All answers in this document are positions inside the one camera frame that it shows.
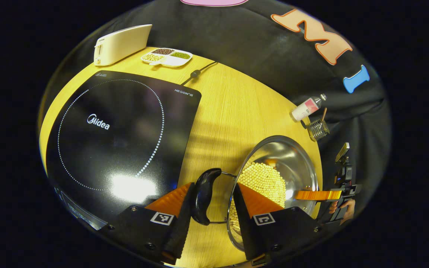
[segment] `human hand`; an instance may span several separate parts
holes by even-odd
[[[333,214],[335,210],[337,209],[337,204],[339,202],[335,201],[330,205],[329,207],[329,214]],[[340,224],[343,224],[349,219],[352,219],[354,217],[354,211],[355,211],[355,200],[348,200],[347,202],[344,202],[339,208],[347,207],[347,211],[344,214],[344,218],[340,221]]]

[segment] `black induction cooktop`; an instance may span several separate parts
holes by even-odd
[[[200,99],[155,78],[94,73],[60,110],[47,147],[48,177],[68,210],[99,229],[177,188]]]

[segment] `black pot handle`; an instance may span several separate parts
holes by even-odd
[[[191,217],[203,225],[210,224],[206,211],[213,195],[213,183],[221,175],[221,168],[208,169],[196,181],[191,202]]]

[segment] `wooden stick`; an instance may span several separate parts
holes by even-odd
[[[324,120],[326,112],[327,112],[327,107],[324,109],[324,114],[322,114],[322,119],[320,120],[320,122],[322,122]]]

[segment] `stainless steel pot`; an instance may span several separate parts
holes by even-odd
[[[279,171],[282,178],[286,182],[286,201],[285,208],[299,207],[309,215],[312,214],[315,201],[310,200],[295,200],[296,191],[308,190],[317,191],[317,176],[312,161],[305,150],[293,139],[286,136],[271,136],[263,139],[257,144],[245,158],[245,161],[240,166],[237,175],[224,172],[221,168],[212,168],[206,170],[198,178],[195,185],[195,195],[191,200],[191,212],[195,221],[203,225],[209,224],[226,224],[228,235],[233,245],[241,251],[244,251],[243,239],[241,234],[235,231],[229,222],[229,208],[233,199],[233,192],[237,183],[238,177],[244,170],[247,163],[276,163],[276,170]],[[231,192],[226,191],[225,198],[228,205],[228,213],[226,221],[210,222],[206,216],[206,211],[211,202],[213,194],[213,183],[219,175],[225,174],[233,177],[233,185]]]

